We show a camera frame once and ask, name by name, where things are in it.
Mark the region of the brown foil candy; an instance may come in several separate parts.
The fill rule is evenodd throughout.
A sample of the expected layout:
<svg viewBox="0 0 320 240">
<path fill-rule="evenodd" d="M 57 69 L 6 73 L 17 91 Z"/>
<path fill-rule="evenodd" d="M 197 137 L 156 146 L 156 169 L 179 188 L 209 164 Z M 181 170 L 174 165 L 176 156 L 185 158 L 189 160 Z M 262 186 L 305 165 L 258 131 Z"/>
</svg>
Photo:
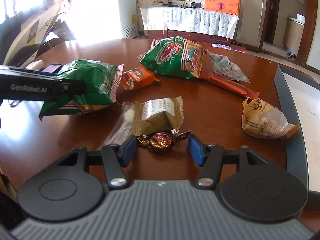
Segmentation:
<svg viewBox="0 0 320 240">
<path fill-rule="evenodd" d="M 188 139 L 191 131 L 181 132 L 179 129 L 157 132 L 151 135 L 140 135 L 137 141 L 140 146 L 155 153 L 164 153 L 172 149 L 177 143 Z"/>
</svg>

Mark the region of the olive gold snack packet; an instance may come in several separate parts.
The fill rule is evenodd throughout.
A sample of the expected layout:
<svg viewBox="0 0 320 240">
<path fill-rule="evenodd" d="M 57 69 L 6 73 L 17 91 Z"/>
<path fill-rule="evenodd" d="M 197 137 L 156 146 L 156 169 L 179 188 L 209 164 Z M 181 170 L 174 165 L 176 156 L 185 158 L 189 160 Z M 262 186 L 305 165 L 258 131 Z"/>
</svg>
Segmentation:
<svg viewBox="0 0 320 240">
<path fill-rule="evenodd" d="M 132 134 L 137 137 L 180 129 L 184 121 L 182 96 L 136 101 L 134 111 Z"/>
</svg>

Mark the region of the yellow clear biscuit bag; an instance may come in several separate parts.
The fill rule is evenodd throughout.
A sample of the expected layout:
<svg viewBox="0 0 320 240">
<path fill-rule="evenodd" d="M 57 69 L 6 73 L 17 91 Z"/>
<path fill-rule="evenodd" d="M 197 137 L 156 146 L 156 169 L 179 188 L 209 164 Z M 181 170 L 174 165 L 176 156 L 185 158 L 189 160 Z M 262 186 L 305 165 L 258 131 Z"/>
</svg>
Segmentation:
<svg viewBox="0 0 320 240">
<path fill-rule="evenodd" d="M 261 98 L 246 98 L 242 104 L 242 130 L 251 136 L 287 139 L 300 129 L 299 125 L 289 123 L 283 112 Z"/>
</svg>

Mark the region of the long orange snack bar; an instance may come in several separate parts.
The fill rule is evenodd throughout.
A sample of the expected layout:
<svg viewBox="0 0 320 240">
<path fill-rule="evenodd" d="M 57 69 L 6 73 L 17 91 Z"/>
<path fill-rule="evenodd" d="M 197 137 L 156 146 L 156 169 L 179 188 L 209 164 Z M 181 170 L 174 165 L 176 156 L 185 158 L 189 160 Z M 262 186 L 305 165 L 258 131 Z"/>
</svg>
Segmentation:
<svg viewBox="0 0 320 240">
<path fill-rule="evenodd" d="M 242 96 L 243 98 L 250 98 L 253 100 L 259 98 L 260 95 L 260 92 L 253 91 L 244 85 L 227 79 L 226 77 L 219 76 L 205 70 L 201 72 L 200 79 L 206 80 L 212 85 L 215 85 L 234 94 Z"/>
</svg>

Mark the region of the green striped snack bag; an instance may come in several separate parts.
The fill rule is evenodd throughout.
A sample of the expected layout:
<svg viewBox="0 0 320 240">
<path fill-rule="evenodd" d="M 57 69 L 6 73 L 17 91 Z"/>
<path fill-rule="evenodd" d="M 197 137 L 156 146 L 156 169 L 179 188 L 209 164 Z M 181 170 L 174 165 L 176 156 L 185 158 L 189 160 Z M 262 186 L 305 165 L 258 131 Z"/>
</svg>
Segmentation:
<svg viewBox="0 0 320 240">
<path fill-rule="evenodd" d="M 44 102 L 39 118 L 92 113 L 112 105 L 117 101 L 117 90 L 123 68 L 123 64 L 115 66 L 86 59 L 65 64 L 59 71 L 58 77 L 83 81 L 86 89 L 80 95 L 63 94 L 56 102 Z"/>
</svg>

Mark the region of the small orange snack packet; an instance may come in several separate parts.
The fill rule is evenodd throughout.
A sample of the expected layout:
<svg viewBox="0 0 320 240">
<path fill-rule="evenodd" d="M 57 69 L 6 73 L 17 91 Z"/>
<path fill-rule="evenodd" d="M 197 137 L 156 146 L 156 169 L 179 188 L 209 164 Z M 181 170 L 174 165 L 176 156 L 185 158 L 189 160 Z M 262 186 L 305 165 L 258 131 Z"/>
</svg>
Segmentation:
<svg viewBox="0 0 320 240">
<path fill-rule="evenodd" d="M 125 90 L 138 90 L 159 81 L 151 71 L 139 66 L 123 73 L 121 85 Z"/>
</svg>

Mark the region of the grey clear peanut packet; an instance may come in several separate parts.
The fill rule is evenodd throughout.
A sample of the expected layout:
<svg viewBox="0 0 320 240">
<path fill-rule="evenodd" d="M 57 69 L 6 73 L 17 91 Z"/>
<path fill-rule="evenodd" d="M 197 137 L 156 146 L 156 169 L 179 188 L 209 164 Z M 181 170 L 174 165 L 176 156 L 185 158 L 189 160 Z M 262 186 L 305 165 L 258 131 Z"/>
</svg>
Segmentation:
<svg viewBox="0 0 320 240">
<path fill-rule="evenodd" d="M 215 54 L 211 51 L 207 51 L 207 54 L 216 75 L 226 77 L 233 81 L 249 83 L 249 78 L 235 63 L 231 62 L 227 56 Z"/>
</svg>

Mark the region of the green shrimp chips bag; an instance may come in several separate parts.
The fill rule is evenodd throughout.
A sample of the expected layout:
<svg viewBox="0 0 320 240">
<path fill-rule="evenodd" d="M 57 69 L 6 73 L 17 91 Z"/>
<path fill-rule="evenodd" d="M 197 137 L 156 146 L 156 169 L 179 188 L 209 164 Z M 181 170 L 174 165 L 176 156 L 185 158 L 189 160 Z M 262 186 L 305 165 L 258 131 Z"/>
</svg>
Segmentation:
<svg viewBox="0 0 320 240">
<path fill-rule="evenodd" d="M 199 78 L 206 49 L 198 43 L 175 36 L 153 40 L 148 51 L 138 61 L 160 76 L 182 79 Z"/>
</svg>

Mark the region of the purple smartphone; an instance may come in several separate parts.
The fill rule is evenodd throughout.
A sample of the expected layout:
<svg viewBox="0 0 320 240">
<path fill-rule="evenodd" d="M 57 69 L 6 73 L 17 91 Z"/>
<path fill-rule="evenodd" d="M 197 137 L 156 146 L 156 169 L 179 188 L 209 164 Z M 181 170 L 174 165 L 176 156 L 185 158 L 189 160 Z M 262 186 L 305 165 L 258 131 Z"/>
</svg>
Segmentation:
<svg viewBox="0 0 320 240">
<path fill-rule="evenodd" d="M 62 64 L 50 64 L 46 68 L 44 68 L 42 71 L 47 73 L 58 73 L 60 69 L 62 68 Z"/>
</svg>

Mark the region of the purple detergent bottle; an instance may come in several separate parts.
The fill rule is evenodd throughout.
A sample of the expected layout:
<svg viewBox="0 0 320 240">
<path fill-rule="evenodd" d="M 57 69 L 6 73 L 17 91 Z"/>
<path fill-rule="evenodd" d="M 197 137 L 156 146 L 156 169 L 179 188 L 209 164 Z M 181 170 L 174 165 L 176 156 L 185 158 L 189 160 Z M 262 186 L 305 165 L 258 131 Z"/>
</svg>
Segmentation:
<svg viewBox="0 0 320 240">
<path fill-rule="evenodd" d="M 225 45 L 225 44 L 219 44 L 219 43 L 213 43 L 213 44 L 211 45 L 211 47 L 221 48 L 221 49 L 226 49 L 226 50 L 233 50 L 230 46 Z"/>
</svg>

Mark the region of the red floor mat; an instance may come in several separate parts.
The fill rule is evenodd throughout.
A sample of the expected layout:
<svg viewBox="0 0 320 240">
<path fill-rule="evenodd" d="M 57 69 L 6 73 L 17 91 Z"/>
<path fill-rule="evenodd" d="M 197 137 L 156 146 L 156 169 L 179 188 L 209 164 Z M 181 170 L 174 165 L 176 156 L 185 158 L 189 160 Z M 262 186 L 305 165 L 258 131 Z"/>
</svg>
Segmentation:
<svg viewBox="0 0 320 240">
<path fill-rule="evenodd" d="M 244 53 L 247 54 L 247 49 L 245 48 L 245 46 L 242 43 L 238 43 L 238 42 L 234 42 L 232 41 L 230 43 L 230 47 L 234 50 L 237 51 L 239 53 Z"/>
</svg>

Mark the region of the white chest freezer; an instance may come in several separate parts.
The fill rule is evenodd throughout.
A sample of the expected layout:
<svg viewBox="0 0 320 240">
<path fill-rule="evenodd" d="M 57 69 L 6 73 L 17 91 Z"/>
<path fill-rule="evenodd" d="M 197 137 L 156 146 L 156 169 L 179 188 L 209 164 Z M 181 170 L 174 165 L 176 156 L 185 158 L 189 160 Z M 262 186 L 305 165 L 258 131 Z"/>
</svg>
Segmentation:
<svg viewBox="0 0 320 240">
<path fill-rule="evenodd" d="M 138 36 L 136 0 L 97 0 L 96 5 L 108 37 Z"/>
</svg>

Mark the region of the white patterned cabinet cloth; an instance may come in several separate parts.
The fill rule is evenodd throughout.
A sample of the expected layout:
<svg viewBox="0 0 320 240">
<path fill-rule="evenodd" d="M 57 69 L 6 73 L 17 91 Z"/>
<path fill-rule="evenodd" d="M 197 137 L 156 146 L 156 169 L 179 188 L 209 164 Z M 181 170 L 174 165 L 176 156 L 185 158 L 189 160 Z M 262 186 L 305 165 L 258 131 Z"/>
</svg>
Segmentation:
<svg viewBox="0 0 320 240">
<path fill-rule="evenodd" d="M 175 30 L 233 38 L 239 17 L 199 8 L 140 8 L 145 30 Z"/>
</svg>

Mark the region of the wooden kitchen counter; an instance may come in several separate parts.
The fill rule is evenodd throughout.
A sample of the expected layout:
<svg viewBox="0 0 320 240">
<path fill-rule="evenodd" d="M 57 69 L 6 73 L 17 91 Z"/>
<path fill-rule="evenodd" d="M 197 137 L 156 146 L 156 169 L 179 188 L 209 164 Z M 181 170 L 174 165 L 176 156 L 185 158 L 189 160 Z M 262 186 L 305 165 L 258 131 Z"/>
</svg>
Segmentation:
<svg viewBox="0 0 320 240">
<path fill-rule="evenodd" d="M 285 48 L 291 50 L 294 54 L 298 54 L 303 30 L 304 24 L 299 22 L 297 19 L 291 17 L 287 18 L 283 37 L 283 45 Z"/>
</svg>

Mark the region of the black set-top box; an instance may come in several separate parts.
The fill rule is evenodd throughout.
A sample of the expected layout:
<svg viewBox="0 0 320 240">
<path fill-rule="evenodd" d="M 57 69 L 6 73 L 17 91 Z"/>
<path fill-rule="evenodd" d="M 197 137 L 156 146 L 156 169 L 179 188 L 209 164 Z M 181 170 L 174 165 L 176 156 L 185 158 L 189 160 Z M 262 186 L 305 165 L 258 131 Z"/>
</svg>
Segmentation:
<svg viewBox="0 0 320 240">
<path fill-rule="evenodd" d="M 201 3 L 197 3 L 197 2 L 192 2 L 191 3 L 191 7 L 192 8 L 202 8 L 202 4 Z"/>
</svg>

